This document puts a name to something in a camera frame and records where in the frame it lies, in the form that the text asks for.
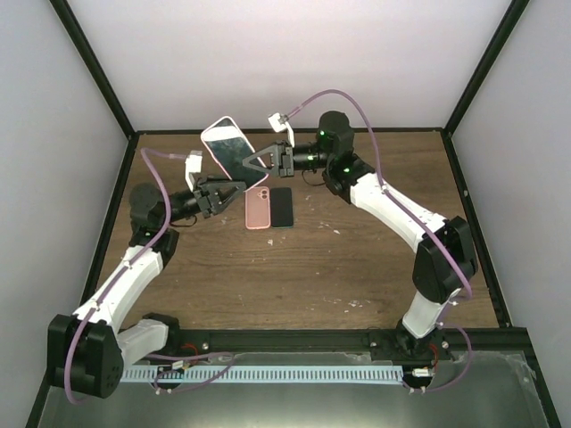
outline smartphone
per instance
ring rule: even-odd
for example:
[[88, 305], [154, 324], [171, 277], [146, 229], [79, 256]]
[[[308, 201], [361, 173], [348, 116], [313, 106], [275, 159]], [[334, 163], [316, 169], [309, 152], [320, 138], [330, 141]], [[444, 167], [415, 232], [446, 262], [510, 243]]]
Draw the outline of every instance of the smartphone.
[[[232, 180], [244, 181], [247, 189], [268, 178], [268, 174], [249, 169], [242, 164], [242, 160], [255, 151], [229, 116], [217, 120], [206, 128], [200, 134], [200, 139], [224, 174]], [[255, 161], [259, 162], [260, 166], [266, 167], [261, 159]]]
[[246, 228], [267, 229], [270, 225], [269, 189], [252, 187], [246, 191]]
[[294, 226], [294, 198], [290, 187], [275, 187], [269, 191], [269, 212], [272, 227]]

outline wooden tabletop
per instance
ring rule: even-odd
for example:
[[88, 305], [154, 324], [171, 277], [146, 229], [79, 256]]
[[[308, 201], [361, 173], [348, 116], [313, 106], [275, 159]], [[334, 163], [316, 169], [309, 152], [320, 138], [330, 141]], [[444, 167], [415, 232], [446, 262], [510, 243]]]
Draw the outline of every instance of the wooden tabletop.
[[[299, 134], [296, 141], [311, 141]], [[263, 148], [275, 134], [249, 135]], [[445, 217], [465, 217], [438, 133], [381, 133], [384, 176], [398, 190]], [[140, 147], [188, 154], [202, 150], [199, 136], [142, 136]], [[355, 150], [375, 164], [367, 134], [355, 136]], [[184, 163], [153, 158], [170, 193], [185, 188]], [[203, 174], [219, 174], [205, 151]], [[309, 174], [308, 180], [320, 181]], [[128, 246], [128, 195], [137, 184], [153, 182], [137, 153], [100, 284]], [[392, 230], [363, 210], [306, 185], [301, 176], [269, 178], [268, 187], [290, 186], [295, 225], [291, 229], [247, 230], [244, 197], [222, 214], [199, 218], [180, 229], [177, 252], [145, 289], [123, 326], [148, 312], [177, 317], [183, 328], [392, 328], [415, 293], [414, 254]], [[474, 299], [448, 319], [467, 327], [496, 326], [484, 279], [471, 281]]]

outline white wall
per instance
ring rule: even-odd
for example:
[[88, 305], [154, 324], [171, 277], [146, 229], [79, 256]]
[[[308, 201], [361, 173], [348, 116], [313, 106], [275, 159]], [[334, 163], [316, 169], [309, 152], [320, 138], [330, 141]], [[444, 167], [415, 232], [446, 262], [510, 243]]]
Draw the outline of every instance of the white wall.
[[571, 426], [571, 3], [530, 2], [454, 136], [501, 289]]
[[49, 2], [0, 2], [0, 425], [24, 426], [47, 326], [79, 302], [126, 139]]
[[[444, 126], [509, 0], [70, 0], [135, 129], [268, 128], [335, 87], [377, 127]], [[294, 120], [316, 127], [335, 97]]]

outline gray floor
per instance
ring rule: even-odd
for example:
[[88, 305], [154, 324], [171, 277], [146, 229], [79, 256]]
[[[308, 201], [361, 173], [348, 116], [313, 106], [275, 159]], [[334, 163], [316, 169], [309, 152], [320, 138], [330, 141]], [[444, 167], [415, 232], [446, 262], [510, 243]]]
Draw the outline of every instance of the gray floor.
[[[460, 364], [439, 365], [441, 382]], [[122, 384], [108, 399], [72, 406], [54, 389], [42, 427], [543, 427], [533, 374], [519, 355], [478, 352], [461, 383], [413, 395], [401, 386], [219, 384], [156, 396]]]

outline black metal frame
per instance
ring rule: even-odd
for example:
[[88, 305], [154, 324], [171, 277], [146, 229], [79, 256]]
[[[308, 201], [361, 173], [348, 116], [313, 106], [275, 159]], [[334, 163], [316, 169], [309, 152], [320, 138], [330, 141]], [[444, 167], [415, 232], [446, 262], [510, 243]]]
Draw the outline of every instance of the black metal frame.
[[[63, 26], [68, 31], [71, 40], [77, 47], [79, 54], [85, 62], [89, 72], [98, 85], [101, 93], [112, 110], [116, 120], [120, 124], [129, 143], [120, 167], [119, 177], [113, 190], [112, 200], [105, 217], [103, 230], [96, 247], [95, 256], [89, 271], [87, 283], [81, 301], [86, 301], [95, 292], [97, 281], [103, 265], [103, 260], [111, 238], [117, 212], [119, 210], [123, 191], [127, 183], [131, 163], [137, 149], [138, 139], [141, 135], [156, 134], [198, 134], [199, 130], [144, 130], [136, 132], [124, 112], [117, 95], [114, 93], [109, 80], [97, 60], [85, 34], [66, 0], [50, 0], [56, 13], [60, 17]], [[439, 132], [443, 139], [444, 149], [451, 165], [451, 171], [458, 187], [459, 197], [467, 215], [475, 247], [484, 272], [484, 278], [488, 286], [493, 308], [498, 320], [499, 328], [468, 329], [467, 332], [475, 350], [502, 350], [522, 351], [528, 365], [535, 371], [535, 386], [539, 392], [545, 415], [550, 426], [560, 426], [560, 422], [553, 407], [549, 391], [542, 376], [542, 371], [537, 362], [533, 346], [529, 340], [525, 328], [511, 326], [511, 321], [506, 303], [498, 284], [498, 279], [493, 268], [490, 254], [487, 250], [482, 229], [479, 226], [474, 205], [470, 198], [466, 181], [463, 177], [458, 157], [454, 150], [452, 135], [456, 131], [462, 118], [468, 111], [469, 105], [475, 98], [478, 89], [483, 84], [485, 77], [492, 68], [501, 48], [515, 28], [517, 21], [525, 10], [529, 0], [512, 0], [499, 27], [496, 29], [490, 44], [478, 63], [474, 74], [468, 82], [466, 89], [460, 97], [445, 128], [376, 128], [377, 132]], [[298, 132], [314, 132], [314, 129], [298, 129]], [[267, 129], [248, 129], [248, 133], [266, 133]], [[271, 351], [336, 351], [336, 350], [371, 350], [372, 339], [376, 335], [382, 335], [386, 330], [185, 330], [185, 340], [194, 343], [208, 343], [209, 350], [229, 350], [240, 352], [271, 352]], [[455, 331], [443, 331], [446, 341], [450, 344], [450, 350], [465, 350], [464, 338]], [[39, 424], [40, 416], [46, 403], [49, 384], [44, 378], [38, 392], [36, 402], [31, 410], [28, 427]]]

